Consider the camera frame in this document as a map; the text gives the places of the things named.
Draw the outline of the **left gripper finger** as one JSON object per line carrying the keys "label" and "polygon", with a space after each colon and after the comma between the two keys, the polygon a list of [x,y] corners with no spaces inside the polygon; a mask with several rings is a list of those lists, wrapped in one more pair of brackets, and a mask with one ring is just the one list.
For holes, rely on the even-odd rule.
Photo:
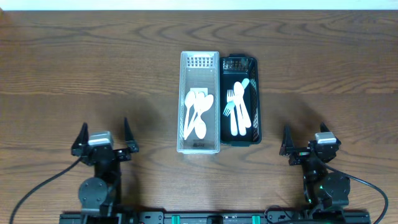
{"label": "left gripper finger", "polygon": [[79,135],[76,137],[74,146],[84,146],[88,144],[88,125],[87,123],[83,123]]}
{"label": "left gripper finger", "polygon": [[124,137],[126,144],[132,144],[135,141],[127,118],[124,118]]}

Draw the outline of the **white plastic spoon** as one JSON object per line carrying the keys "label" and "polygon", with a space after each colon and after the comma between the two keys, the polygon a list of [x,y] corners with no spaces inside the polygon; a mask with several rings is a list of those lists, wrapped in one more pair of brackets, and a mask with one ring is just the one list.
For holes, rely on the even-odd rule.
{"label": "white plastic spoon", "polygon": [[183,130],[183,137],[186,138],[187,131],[188,131],[188,120],[190,115],[190,108],[195,103],[196,94],[194,91],[190,90],[186,97],[185,97],[185,106],[187,107],[187,111],[185,114],[185,123],[184,123],[184,130]]}
{"label": "white plastic spoon", "polygon": [[193,129],[194,120],[197,117],[198,112],[201,110],[204,98],[205,98],[205,94],[203,92],[198,92],[196,94],[195,103],[193,105],[194,113],[193,113],[192,119],[190,120],[188,128],[187,128],[188,133],[190,133]]}
{"label": "white plastic spoon", "polygon": [[243,100],[243,96],[245,93],[245,88],[248,86],[249,84],[249,79],[245,78],[242,80],[242,82],[235,82],[234,84],[234,95],[235,95],[235,99],[239,101],[239,105],[241,107],[241,114],[243,117],[243,123],[245,125],[246,128],[250,128],[251,127],[251,120],[250,117],[248,115],[248,110],[246,108],[246,104]]}
{"label": "white plastic spoon", "polygon": [[206,135],[206,124],[201,118],[202,112],[199,112],[194,123],[195,123],[195,134],[199,139],[203,139]]}

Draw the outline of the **white plastic spoon angled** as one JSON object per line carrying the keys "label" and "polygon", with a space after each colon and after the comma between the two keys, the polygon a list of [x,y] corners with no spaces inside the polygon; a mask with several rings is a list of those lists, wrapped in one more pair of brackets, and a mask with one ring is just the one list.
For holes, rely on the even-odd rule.
{"label": "white plastic spoon angled", "polygon": [[[214,101],[214,96],[213,95],[205,96],[205,98],[203,100],[203,104],[202,104],[201,110],[199,112],[202,112],[202,114],[203,114],[204,112],[208,111],[212,107],[213,101]],[[186,140],[189,137],[190,133],[187,132],[186,138],[184,138],[184,140]]]}

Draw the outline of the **black plastic basket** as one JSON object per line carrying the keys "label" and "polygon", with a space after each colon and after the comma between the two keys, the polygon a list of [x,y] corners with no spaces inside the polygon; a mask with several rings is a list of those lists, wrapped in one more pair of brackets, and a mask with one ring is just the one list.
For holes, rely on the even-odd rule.
{"label": "black plastic basket", "polygon": [[[249,79],[249,85],[245,89],[243,100],[251,120],[251,127],[246,128],[246,135],[232,136],[230,129],[230,116],[223,115],[227,105],[227,91],[233,90],[235,82]],[[236,106],[234,107],[236,124],[238,118]],[[220,141],[232,146],[249,146],[258,144],[262,139],[261,131],[261,107],[258,90],[257,60],[240,54],[231,54],[220,59]]]}

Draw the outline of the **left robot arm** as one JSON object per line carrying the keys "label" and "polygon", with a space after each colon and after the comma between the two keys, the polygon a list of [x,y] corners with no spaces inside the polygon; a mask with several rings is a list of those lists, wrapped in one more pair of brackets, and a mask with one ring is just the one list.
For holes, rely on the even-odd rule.
{"label": "left robot arm", "polygon": [[88,166],[94,176],[80,185],[80,223],[137,223],[137,213],[121,205],[121,163],[130,161],[139,152],[127,119],[124,119],[126,147],[115,149],[109,131],[89,135],[86,123],[71,147],[71,154]]}

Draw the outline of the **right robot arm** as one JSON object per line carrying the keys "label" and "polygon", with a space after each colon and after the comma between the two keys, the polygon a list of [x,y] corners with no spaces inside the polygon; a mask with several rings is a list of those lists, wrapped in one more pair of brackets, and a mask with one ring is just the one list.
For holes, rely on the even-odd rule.
{"label": "right robot arm", "polygon": [[305,147],[296,147],[289,126],[284,127],[279,154],[289,156],[291,166],[302,167],[304,196],[309,203],[303,211],[305,219],[347,222],[343,207],[349,204],[350,180],[326,168],[340,145],[341,141],[324,123]]}

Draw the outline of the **clear plastic basket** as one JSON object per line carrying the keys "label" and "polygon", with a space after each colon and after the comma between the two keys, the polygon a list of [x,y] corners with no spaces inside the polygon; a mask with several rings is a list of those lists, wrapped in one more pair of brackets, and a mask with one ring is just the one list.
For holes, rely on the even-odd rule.
{"label": "clear plastic basket", "polygon": [[[216,154],[220,151],[220,55],[217,51],[183,51],[180,57],[177,152],[182,154]],[[193,130],[184,140],[185,97],[192,90],[205,96],[213,95],[212,107],[201,118],[206,124],[206,135],[199,139]],[[189,120],[194,107],[190,108]]]}

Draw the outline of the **black mounting rail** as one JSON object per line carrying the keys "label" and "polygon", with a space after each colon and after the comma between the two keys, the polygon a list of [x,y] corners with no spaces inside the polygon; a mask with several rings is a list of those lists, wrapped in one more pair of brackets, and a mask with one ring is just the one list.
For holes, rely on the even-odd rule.
{"label": "black mounting rail", "polygon": [[288,210],[268,210],[259,213],[164,213],[141,212],[132,215],[117,214],[113,217],[94,217],[79,213],[61,214],[59,223],[118,223],[118,224],[264,224],[264,223],[370,223],[368,212],[317,212],[311,217],[302,212]]}

